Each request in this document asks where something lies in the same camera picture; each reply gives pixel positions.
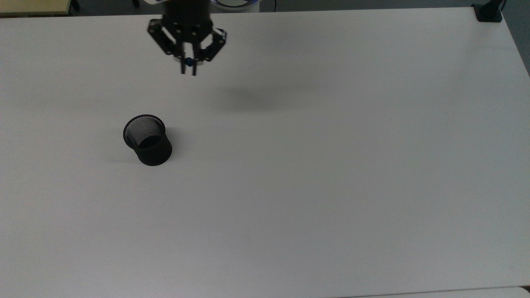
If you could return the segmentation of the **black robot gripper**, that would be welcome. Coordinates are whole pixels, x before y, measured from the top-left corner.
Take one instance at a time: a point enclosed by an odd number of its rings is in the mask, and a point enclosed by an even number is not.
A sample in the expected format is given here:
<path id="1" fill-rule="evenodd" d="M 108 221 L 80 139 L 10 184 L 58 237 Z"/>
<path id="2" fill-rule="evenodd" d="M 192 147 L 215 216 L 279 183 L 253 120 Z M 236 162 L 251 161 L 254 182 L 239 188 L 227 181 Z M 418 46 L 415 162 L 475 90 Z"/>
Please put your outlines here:
<path id="1" fill-rule="evenodd" d="M 197 75 L 200 62 L 211 62 L 227 42 L 227 31 L 212 28 L 209 0 L 167 0 L 163 4 L 161 19 L 151 19 L 147 32 L 167 55 L 180 63 L 181 74 L 186 73 L 186 55 L 182 42 L 189 42 L 193 49 L 192 75 Z M 166 28 L 175 41 L 164 32 Z M 201 43 L 211 36 L 210 45 L 205 48 Z"/>

